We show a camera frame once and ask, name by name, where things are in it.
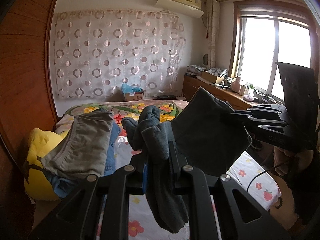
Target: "window glass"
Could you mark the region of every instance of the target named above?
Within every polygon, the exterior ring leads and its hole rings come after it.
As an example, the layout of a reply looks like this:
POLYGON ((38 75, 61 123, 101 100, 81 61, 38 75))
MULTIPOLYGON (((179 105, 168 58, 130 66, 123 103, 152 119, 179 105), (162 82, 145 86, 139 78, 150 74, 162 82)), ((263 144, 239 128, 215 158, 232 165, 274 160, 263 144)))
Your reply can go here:
POLYGON ((241 80, 268 89, 275 36, 273 20, 247 19, 241 80))
MULTIPOLYGON (((279 62, 310 67, 311 47, 309 30, 290 23, 279 22, 279 62)), ((277 67, 272 95, 284 100, 277 67)))

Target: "circle pattern curtain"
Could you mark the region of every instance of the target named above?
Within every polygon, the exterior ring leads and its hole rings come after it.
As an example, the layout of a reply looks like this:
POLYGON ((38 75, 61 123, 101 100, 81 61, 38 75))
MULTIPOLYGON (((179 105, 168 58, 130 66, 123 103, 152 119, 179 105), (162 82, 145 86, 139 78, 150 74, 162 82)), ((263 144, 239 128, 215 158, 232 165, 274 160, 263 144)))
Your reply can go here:
POLYGON ((154 94, 177 90, 185 46, 179 17, 136 10, 55 14, 50 68, 62 98, 105 97, 122 83, 154 94))

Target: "brown box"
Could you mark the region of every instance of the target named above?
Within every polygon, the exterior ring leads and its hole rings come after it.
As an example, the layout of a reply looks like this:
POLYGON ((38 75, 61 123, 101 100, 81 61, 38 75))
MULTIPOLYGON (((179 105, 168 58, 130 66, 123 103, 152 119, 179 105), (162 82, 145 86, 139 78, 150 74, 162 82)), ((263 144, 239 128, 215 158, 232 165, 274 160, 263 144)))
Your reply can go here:
POLYGON ((213 84, 220 84, 224 79, 224 77, 217 77, 215 75, 208 73, 207 71, 202 71, 201 77, 204 78, 205 80, 210 81, 213 84))
POLYGON ((124 100, 127 101, 138 101, 143 99, 144 92, 133 92, 133 93, 126 93, 124 95, 124 100))

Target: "desk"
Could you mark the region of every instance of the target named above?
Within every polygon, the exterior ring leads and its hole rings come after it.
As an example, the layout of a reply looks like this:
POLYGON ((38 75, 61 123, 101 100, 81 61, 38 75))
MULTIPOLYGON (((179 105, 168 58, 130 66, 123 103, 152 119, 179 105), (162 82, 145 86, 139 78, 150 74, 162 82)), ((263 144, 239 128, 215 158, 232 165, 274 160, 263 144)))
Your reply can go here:
POLYGON ((203 87, 210 94, 214 95, 216 98, 222 101, 228 101, 231 106, 236 110, 246 110, 249 107, 256 105, 254 102, 247 102, 242 99, 243 96, 229 90, 217 88, 212 85, 208 85, 207 83, 188 76, 184 76, 182 93, 183 96, 190 101, 193 95, 196 93, 199 87, 203 87))

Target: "yellow plush toy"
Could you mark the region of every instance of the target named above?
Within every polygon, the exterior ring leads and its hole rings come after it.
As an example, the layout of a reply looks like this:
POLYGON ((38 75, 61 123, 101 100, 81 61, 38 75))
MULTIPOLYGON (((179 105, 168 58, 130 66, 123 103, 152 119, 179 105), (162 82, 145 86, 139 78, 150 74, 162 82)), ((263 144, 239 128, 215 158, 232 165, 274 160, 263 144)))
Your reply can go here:
POLYGON ((40 158, 46 156, 54 149, 68 131, 61 135, 50 131, 42 131, 35 128, 31 131, 28 141, 28 156, 23 164, 25 173, 24 187, 29 197, 34 200, 58 200, 59 197, 53 192, 52 186, 42 173, 40 158))

